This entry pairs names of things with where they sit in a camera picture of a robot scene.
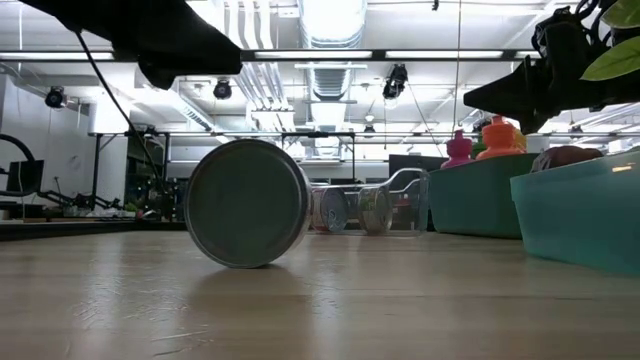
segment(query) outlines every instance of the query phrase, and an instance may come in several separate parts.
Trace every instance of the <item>green leaf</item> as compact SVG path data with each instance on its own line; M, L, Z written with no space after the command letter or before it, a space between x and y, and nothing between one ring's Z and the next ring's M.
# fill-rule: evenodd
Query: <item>green leaf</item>
M618 44L602 54L582 75L582 80L602 81L640 69L640 36Z
M640 1L618 0L602 16L602 21L617 29L640 26Z

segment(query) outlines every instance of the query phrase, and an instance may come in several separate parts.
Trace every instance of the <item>table surface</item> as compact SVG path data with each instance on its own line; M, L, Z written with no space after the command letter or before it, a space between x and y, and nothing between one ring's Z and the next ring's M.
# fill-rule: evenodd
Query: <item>table surface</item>
M522 243L309 235L230 270L184 232L0 243L3 359L634 359L640 279Z

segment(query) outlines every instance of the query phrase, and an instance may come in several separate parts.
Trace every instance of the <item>orange bottle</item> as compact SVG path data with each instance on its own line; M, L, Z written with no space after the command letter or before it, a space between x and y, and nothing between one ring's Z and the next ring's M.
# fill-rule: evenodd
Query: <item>orange bottle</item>
M487 150L478 154L477 160L525 153L523 149L516 146L516 128L505 122L502 116L494 116L491 119L491 125L482 129L482 137Z

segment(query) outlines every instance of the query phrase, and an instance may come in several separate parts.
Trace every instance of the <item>teal plastic bin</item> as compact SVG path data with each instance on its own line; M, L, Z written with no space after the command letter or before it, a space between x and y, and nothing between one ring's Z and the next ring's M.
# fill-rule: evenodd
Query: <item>teal plastic bin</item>
M640 153L511 180L528 253L640 274Z
M501 156L430 172L429 204L441 233L521 239L510 179L538 154Z

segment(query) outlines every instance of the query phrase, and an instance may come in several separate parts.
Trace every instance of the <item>metal can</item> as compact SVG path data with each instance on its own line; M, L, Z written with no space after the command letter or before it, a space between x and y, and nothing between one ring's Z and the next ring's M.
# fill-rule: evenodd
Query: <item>metal can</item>
M366 187L358 193L358 221L368 235L391 229L393 204L386 186Z
M316 231L340 232L349 218L349 205L344 191L320 187L312 190L311 226Z
M297 245L309 226L311 188L296 162L253 139L221 145L189 181L185 220L195 244L232 268L256 268Z

